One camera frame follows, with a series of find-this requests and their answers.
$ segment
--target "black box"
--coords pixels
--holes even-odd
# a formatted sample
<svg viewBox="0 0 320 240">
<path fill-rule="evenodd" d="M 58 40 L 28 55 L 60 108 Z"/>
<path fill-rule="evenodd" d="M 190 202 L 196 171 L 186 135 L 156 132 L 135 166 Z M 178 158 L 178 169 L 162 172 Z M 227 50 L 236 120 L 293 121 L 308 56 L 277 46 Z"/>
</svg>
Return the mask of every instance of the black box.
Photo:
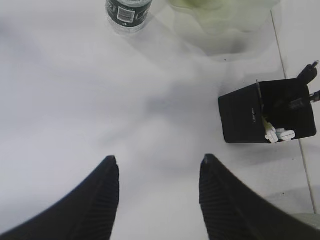
<svg viewBox="0 0 320 240">
<path fill-rule="evenodd" d="M 274 104 L 297 84 L 296 79 L 260 82 L 264 115 L 272 116 Z M 308 97 L 308 86 L 294 94 L 294 99 Z M 269 144 L 262 120 L 262 108 L 257 84 L 221 96 L 218 99 L 224 139 L 227 143 Z M 273 115 L 270 122 L 276 129 L 294 130 L 294 139 L 317 134 L 312 106 Z"/>
</svg>

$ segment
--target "white table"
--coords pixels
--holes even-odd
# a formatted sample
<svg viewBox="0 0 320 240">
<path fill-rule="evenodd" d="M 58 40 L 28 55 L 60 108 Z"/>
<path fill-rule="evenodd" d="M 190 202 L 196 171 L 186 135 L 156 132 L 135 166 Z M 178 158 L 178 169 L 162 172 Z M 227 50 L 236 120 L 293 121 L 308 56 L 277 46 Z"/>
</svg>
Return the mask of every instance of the white table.
<svg viewBox="0 0 320 240">
<path fill-rule="evenodd" d="M 318 26 L 320 2 L 283 0 L 273 11 L 283 66 L 288 78 L 295 78 L 304 66 L 320 60 Z M 320 90 L 319 76 L 309 86 Z M 320 129 L 320 104 L 313 105 L 317 129 Z M 303 139 L 302 148 L 313 193 L 314 209 L 320 213 L 320 136 Z"/>
<path fill-rule="evenodd" d="M 288 213 L 313 212 L 298 141 L 223 138 L 219 96 L 284 78 L 271 18 L 259 32 L 194 38 L 190 16 L 154 0 L 147 27 L 120 37 L 105 0 L 0 6 L 0 233 L 107 155 L 120 167 L 114 240 L 208 239 L 198 200 L 206 153 Z"/>
</svg>

